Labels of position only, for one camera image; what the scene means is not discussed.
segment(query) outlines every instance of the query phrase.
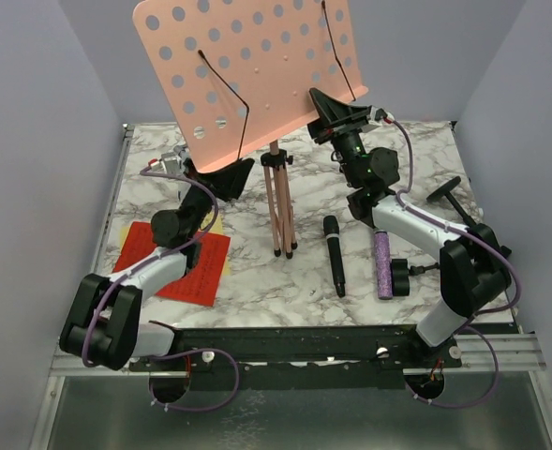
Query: red book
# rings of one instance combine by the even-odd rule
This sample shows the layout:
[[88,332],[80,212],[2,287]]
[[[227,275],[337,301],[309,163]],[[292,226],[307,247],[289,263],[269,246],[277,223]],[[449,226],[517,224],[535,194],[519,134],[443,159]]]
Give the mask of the red book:
[[[230,238],[209,232],[199,241],[201,255],[197,265],[183,278],[168,284],[159,292],[159,297],[212,307],[216,301],[217,286],[226,261]],[[122,253],[113,268],[119,272],[149,255],[156,245],[153,243],[151,224],[132,222]]]

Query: purple cylinder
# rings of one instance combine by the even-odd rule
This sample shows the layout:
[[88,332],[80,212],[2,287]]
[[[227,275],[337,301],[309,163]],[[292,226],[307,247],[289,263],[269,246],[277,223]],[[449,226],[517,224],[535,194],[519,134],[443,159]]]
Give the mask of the purple cylinder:
[[374,251],[376,253],[376,275],[378,277],[378,298],[390,300],[392,296],[392,273],[390,271],[390,240],[385,231],[374,233]]

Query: wall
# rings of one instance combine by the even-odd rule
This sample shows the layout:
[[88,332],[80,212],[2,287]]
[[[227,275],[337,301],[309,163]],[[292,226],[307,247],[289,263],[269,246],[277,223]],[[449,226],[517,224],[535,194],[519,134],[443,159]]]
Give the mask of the wall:
[[2,449],[29,444],[122,133],[59,5],[0,2]]
[[[139,0],[59,2],[121,119],[172,121],[132,24]],[[362,101],[386,106],[402,118],[453,120],[463,111],[524,0],[349,3],[364,81],[371,89]]]
[[552,379],[552,1],[529,0],[457,126],[485,219],[524,283],[519,321]]

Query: orange perforated panel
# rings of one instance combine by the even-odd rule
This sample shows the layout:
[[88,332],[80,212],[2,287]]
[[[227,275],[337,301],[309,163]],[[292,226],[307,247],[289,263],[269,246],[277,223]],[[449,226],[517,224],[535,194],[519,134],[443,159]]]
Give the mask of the orange perforated panel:
[[[346,0],[327,0],[338,57],[355,96],[361,81]],[[134,24],[201,172],[235,161],[246,109],[198,54],[249,104],[241,155],[316,119],[308,89],[352,96],[316,0],[145,0]]]

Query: marble tabletop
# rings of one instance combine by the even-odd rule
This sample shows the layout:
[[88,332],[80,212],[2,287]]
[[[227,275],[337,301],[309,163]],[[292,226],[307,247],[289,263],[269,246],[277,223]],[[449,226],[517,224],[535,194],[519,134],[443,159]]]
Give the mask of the marble tabletop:
[[[433,214],[460,221],[444,201],[428,204],[425,197],[453,176],[462,177],[455,190],[459,202],[473,216],[478,208],[446,122],[405,124],[415,153],[414,188],[407,199]],[[408,175],[407,148],[395,127],[380,127],[363,135],[366,149],[384,146],[398,151],[401,180]],[[112,212],[107,245],[101,255],[102,274],[107,275],[120,252],[120,232],[132,221],[150,221],[152,215],[177,207],[178,188],[173,181],[138,175],[152,158],[159,158],[184,139],[175,124],[136,126],[127,155],[121,187]],[[280,140],[280,147],[294,155],[289,167],[294,223],[298,248],[294,257],[276,258],[266,200],[263,170],[257,163],[236,202],[219,205],[224,233],[231,238],[228,254],[230,275],[221,278],[213,307],[152,297],[142,306],[141,321],[158,320],[179,327],[267,327],[319,325],[373,325],[417,323],[440,300],[440,273],[430,271],[410,279],[410,295],[379,300],[376,291],[372,232],[354,220],[347,206],[351,193],[336,163],[332,147],[311,141],[306,128]],[[259,161],[266,148],[249,155]],[[323,217],[333,214],[340,224],[347,295],[340,299],[332,283],[323,238]],[[422,250],[390,235],[393,258],[410,264],[430,264]],[[501,295],[491,305],[506,304]],[[510,311],[488,314],[486,323],[507,323]]]

